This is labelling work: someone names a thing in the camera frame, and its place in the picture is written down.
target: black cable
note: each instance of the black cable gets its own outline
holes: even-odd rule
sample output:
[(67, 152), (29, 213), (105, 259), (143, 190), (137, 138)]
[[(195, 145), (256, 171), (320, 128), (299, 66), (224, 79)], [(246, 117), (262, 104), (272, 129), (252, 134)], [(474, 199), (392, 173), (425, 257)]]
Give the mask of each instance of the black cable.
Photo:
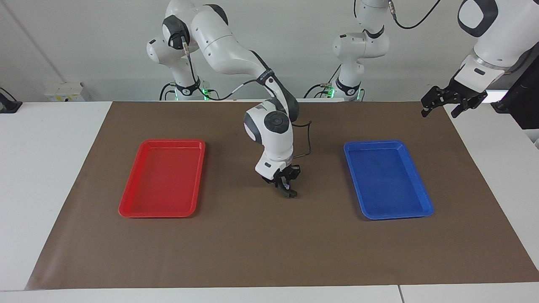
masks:
[(530, 58), (531, 53), (533, 53), (533, 50), (534, 50), (533, 47), (530, 48), (530, 50), (528, 51), (528, 54), (526, 54), (526, 56), (524, 57), (524, 59), (522, 60), (522, 62), (520, 62), (520, 64), (519, 64), (516, 68), (514, 68), (514, 69), (512, 69), (512, 70), (510, 70), (510, 71), (507, 71), (507, 72), (505, 72), (505, 73), (503, 73), (503, 74), (504, 74), (504, 75), (510, 75), (510, 74), (512, 74), (512, 73), (514, 73), (514, 72), (516, 72), (516, 71), (518, 71), (519, 69), (521, 69), (521, 68), (524, 66), (524, 64), (528, 61), (528, 59)]
[(309, 88), (309, 90), (307, 90), (307, 92), (305, 93), (305, 95), (303, 96), (303, 98), (305, 99), (305, 98), (309, 95), (309, 93), (310, 93), (313, 89), (315, 89), (315, 88), (317, 88), (317, 87), (322, 87), (322, 85), (320, 85), (320, 84), (313, 85), (311, 88)]
[(13, 95), (10, 94), (8, 91), (6, 91), (3, 87), (0, 87), (0, 89), (5, 91), (5, 93), (8, 94), (13, 99), (13, 101), (17, 102), (17, 99), (15, 99), (15, 97), (13, 97)]
[(217, 92), (215, 89), (207, 89), (207, 92), (215, 92), (217, 94), (217, 98), (219, 98), (219, 92)]
[(168, 95), (169, 93), (175, 94), (176, 92), (175, 92), (175, 91), (167, 91), (167, 92), (165, 93), (165, 101), (167, 100), (167, 95)]
[(335, 72), (333, 73), (333, 75), (331, 75), (331, 78), (329, 78), (328, 80), (328, 83), (331, 83), (331, 81), (333, 80), (333, 77), (337, 74), (338, 72), (338, 69), (341, 68), (342, 64), (339, 64), (337, 69), (335, 70)]
[(432, 6), (431, 10), (425, 15), (425, 17), (423, 17), (423, 19), (421, 19), (416, 25), (413, 25), (413, 26), (403, 26), (401, 23), (399, 23), (399, 21), (397, 20), (397, 14), (393, 14), (393, 20), (395, 20), (395, 23), (401, 28), (401, 29), (404, 29), (404, 30), (411, 30), (411, 29), (414, 29), (416, 27), (418, 27), (421, 23), (423, 23), (423, 21), (425, 21), (425, 19), (432, 13), (432, 11), (436, 8), (436, 6), (438, 6), (438, 3), (440, 3), (441, 0), (437, 0), (436, 3)]
[[(191, 76), (193, 77), (193, 81), (196, 83), (196, 79), (195, 79), (195, 72), (193, 71), (193, 64), (191, 62), (191, 56), (187, 56), (187, 61), (189, 61), (189, 67), (191, 68)], [(223, 100), (226, 100), (228, 99), (228, 97), (232, 96), (232, 94), (234, 94), (236, 91), (238, 91), (238, 89), (242, 88), (244, 85), (246, 84), (249, 84), (249, 83), (252, 83), (252, 82), (256, 82), (257, 80), (256, 79), (252, 79), (252, 80), (249, 80), (249, 81), (245, 81), (243, 82), (242, 84), (240, 84), (240, 86), (236, 87), (236, 89), (234, 89), (232, 92), (230, 92), (228, 95), (226, 95), (225, 97), (223, 98), (217, 98), (217, 99), (214, 99), (208, 95), (206, 95), (202, 89), (200, 88), (200, 85), (197, 85), (197, 89), (198, 91), (203, 95), (205, 96), (206, 98), (210, 99), (210, 100), (213, 100), (213, 101), (223, 101)]]
[(317, 92), (316, 95), (314, 95), (314, 98), (316, 98), (316, 96), (318, 96), (318, 95), (320, 95), (320, 97), (322, 97), (322, 95), (323, 95), (324, 93), (327, 94), (328, 92), (326, 92), (326, 91)]
[(310, 120), (309, 120), (309, 122), (307, 122), (307, 124), (303, 124), (303, 125), (298, 125), (298, 124), (292, 123), (292, 126), (294, 126), (294, 127), (307, 127), (307, 142), (309, 143), (309, 152), (306, 153), (306, 154), (293, 156), (294, 159), (308, 156), (308, 155), (310, 155), (310, 152), (312, 151), (312, 148), (310, 146), (310, 125), (311, 125), (311, 123), (313, 123), (313, 122), (310, 121)]
[(161, 94), (159, 94), (159, 101), (163, 100), (163, 94), (165, 93), (165, 89), (167, 89), (167, 87), (169, 86), (173, 86), (173, 85), (171, 83), (167, 83), (165, 86), (163, 86), (163, 88), (161, 89)]

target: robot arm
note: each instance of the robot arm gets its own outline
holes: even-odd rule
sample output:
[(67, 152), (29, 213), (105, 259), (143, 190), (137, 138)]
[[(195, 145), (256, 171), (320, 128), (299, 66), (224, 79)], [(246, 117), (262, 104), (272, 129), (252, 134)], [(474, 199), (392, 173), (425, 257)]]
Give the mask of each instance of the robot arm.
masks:
[(221, 7), (195, 7), (189, 0), (173, 0), (167, 12), (173, 14), (163, 21), (165, 41), (174, 49), (184, 50), (188, 62), (190, 52), (200, 49), (216, 72), (251, 75), (272, 96), (245, 113), (244, 126), (249, 137), (264, 146), (255, 171), (268, 183), (275, 183), (287, 197), (294, 197), (296, 192), (289, 182), (300, 172), (299, 166), (292, 165), (292, 122), (299, 115), (296, 98), (255, 52), (239, 44)]
[(191, 68), (187, 59), (182, 58), (183, 53), (169, 47), (162, 36), (155, 37), (146, 44), (146, 52), (150, 59), (158, 64), (170, 69), (174, 82), (176, 83), (176, 93), (183, 95), (184, 99), (193, 97), (201, 98), (197, 87), (200, 85), (200, 78), (193, 67), (193, 73), (197, 81), (193, 80)]
[(460, 27), (479, 39), (449, 85), (434, 86), (421, 99), (423, 117), (445, 104), (458, 104), (454, 118), (477, 108), (486, 88), (539, 41), (536, 0), (464, 0), (458, 16)]
[(332, 83), (334, 97), (355, 100), (365, 70), (359, 59), (378, 58), (388, 52), (389, 38), (383, 24), (387, 11), (388, 0), (361, 0), (356, 18), (364, 31), (346, 33), (333, 41), (333, 53), (341, 61), (339, 76)]

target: table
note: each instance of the table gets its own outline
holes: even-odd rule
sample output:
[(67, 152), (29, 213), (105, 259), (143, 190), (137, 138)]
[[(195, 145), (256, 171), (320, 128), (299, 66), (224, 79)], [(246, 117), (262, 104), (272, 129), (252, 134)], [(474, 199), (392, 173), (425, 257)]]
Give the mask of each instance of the table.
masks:
[[(110, 102), (26, 103), (15, 115), (0, 116), (0, 301), (79, 301), (146, 298), (189, 302), (238, 301), (513, 301), (532, 302), (538, 283), (286, 288), (174, 288), (20, 292), (30, 276), (63, 201), (92, 146)], [(539, 151), (509, 115), (488, 105), (453, 123), (532, 261), (538, 267)], [(57, 165), (51, 168), (50, 162)]]

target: blue tray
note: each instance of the blue tray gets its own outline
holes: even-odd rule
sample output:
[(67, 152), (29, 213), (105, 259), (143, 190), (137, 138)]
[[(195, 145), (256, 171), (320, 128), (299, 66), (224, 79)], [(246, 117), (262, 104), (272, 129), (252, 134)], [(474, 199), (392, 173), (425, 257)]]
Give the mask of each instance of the blue tray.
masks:
[(360, 201), (372, 220), (430, 216), (434, 207), (406, 145), (400, 141), (358, 141), (344, 153)]

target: tray rim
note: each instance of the tray rim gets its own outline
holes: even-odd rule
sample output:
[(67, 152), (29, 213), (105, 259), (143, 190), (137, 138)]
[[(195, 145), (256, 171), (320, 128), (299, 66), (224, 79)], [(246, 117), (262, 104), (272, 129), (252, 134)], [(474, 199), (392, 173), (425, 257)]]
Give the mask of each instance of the tray rim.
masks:
[[(199, 147), (184, 147), (185, 149), (200, 149), (200, 154), (197, 161), (197, 175), (195, 178), (195, 191), (191, 200), (191, 208), (188, 212), (183, 212), (181, 214), (174, 213), (174, 214), (163, 214), (161, 212), (153, 212), (153, 213), (146, 213), (146, 214), (134, 214), (132, 212), (128, 212), (126, 207), (126, 199), (129, 190), (133, 187), (132, 180), (136, 178), (135, 176), (135, 166), (143, 164), (143, 162), (140, 162), (140, 157), (142, 153), (146, 149), (151, 149), (152, 147), (149, 146), (152, 143), (167, 143), (167, 142), (174, 142), (174, 143), (181, 143), (181, 142), (189, 142), (189, 143), (197, 143), (199, 144)], [(129, 177), (127, 178), (126, 187), (124, 189), (124, 192), (122, 194), (122, 198), (120, 200), (120, 205), (118, 206), (118, 213), (122, 217), (126, 218), (187, 218), (191, 216), (195, 210), (198, 203), (198, 194), (199, 194), (199, 186), (202, 179), (202, 166), (204, 162), (204, 155), (206, 150), (206, 143), (202, 139), (146, 139), (140, 143), (139, 148), (137, 150), (137, 153), (135, 155), (135, 159), (133, 160), (133, 165), (131, 166), (131, 171), (129, 173)]]
[[(377, 144), (386, 144), (386, 143), (396, 143), (396, 144), (399, 144), (399, 147), (398, 148), (369, 148), (369, 149), (353, 148), (353, 146), (356, 146), (358, 144), (367, 146), (367, 145), (377, 145)], [(361, 196), (361, 191), (359, 190), (359, 186), (358, 186), (357, 179), (356, 179), (356, 176), (355, 176), (355, 173), (354, 173), (354, 169), (353, 169), (353, 167), (351, 165), (349, 152), (354, 151), (354, 150), (375, 150), (375, 149), (396, 149), (396, 150), (399, 150), (401, 148), (406, 153), (406, 155), (409, 156), (407, 158), (409, 160), (409, 164), (404, 165), (405, 169), (406, 169), (406, 172), (407, 172), (407, 174), (409, 176), (410, 176), (410, 173), (413, 173), (414, 175), (410, 176), (410, 178), (415, 178), (416, 181), (417, 181), (416, 184), (414, 184), (414, 182), (412, 182), (412, 185), (414, 185), (414, 190), (416, 192), (416, 195), (418, 196), (418, 199), (421, 201), (421, 198), (419, 197), (419, 194), (418, 194), (418, 189), (416, 188), (416, 185), (417, 185), (417, 186), (420, 187), (420, 190), (424, 193), (426, 202), (427, 202), (427, 204), (429, 206), (429, 209), (427, 209), (427, 211), (425, 211), (425, 212), (422, 212), (421, 214), (417, 213), (417, 215), (412, 215), (412, 214), (402, 214), (402, 215), (399, 215), (399, 216), (372, 215), (372, 214), (368, 213), (366, 211), (366, 209), (365, 209), (364, 202), (363, 202), (363, 199), (362, 199), (362, 196)], [(417, 167), (416, 167), (416, 165), (415, 165), (415, 163), (414, 163), (414, 161), (412, 159), (412, 155), (410, 154), (408, 148), (406, 147), (406, 144), (404, 144), (403, 141), (401, 141), (401, 140), (350, 141), (350, 142), (347, 142), (347, 143), (344, 144), (344, 154), (346, 156), (346, 160), (347, 160), (348, 168), (349, 168), (349, 171), (350, 171), (350, 175), (351, 175), (352, 181), (354, 183), (354, 189), (356, 190), (356, 195), (357, 195), (358, 202), (360, 204), (361, 212), (368, 219), (371, 219), (371, 220), (384, 220), (384, 219), (421, 218), (421, 217), (428, 217), (428, 216), (430, 216), (430, 215), (432, 215), (434, 213), (434, 205), (432, 204), (432, 200), (430, 199), (430, 196), (429, 196), (429, 194), (428, 194), (428, 192), (427, 192), (427, 190), (425, 188), (425, 184), (423, 183), (423, 179), (421, 179), (419, 171), (417, 170)], [(405, 159), (402, 158), (401, 153), (399, 153), (399, 157), (404, 162)]]

